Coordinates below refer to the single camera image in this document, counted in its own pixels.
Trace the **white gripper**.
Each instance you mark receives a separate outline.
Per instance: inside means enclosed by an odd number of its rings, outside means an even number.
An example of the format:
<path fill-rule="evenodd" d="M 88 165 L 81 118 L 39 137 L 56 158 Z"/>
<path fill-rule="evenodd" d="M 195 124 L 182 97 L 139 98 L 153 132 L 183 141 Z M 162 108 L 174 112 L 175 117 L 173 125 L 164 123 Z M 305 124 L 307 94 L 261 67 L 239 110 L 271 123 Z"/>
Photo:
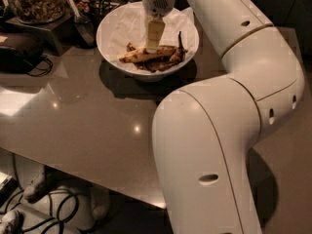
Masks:
<path fill-rule="evenodd" d="M 145 12 L 149 15 L 146 19 L 146 51 L 155 53 L 162 38 L 165 23 L 159 17 L 169 14 L 176 0 L 142 0 Z"/>

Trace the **white robot base leg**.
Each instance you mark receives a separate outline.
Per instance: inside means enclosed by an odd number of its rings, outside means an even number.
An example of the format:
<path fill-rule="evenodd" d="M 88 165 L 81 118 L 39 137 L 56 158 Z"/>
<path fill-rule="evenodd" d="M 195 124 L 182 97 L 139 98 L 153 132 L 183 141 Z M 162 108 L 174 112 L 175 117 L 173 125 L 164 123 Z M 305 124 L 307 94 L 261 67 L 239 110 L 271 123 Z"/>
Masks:
<path fill-rule="evenodd" d="M 17 211 L 15 234 L 100 234 L 110 198 L 105 188 L 37 167 L 9 170 L 1 214 Z"/>

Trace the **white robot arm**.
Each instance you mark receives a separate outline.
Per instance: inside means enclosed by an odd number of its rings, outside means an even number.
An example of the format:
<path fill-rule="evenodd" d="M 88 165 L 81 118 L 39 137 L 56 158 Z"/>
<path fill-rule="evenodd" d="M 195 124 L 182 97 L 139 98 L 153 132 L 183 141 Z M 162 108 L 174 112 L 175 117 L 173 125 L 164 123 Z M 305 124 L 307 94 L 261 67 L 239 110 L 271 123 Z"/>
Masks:
<path fill-rule="evenodd" d="M 175 0 L 143 0 L 148 14 Z M 261 234 L 247 153 L 293 114 L 299 60 L 251 0 L 187 0 L 226 70 L 181 87 L 153 119 L 156 168 L 175 234 Z"/>

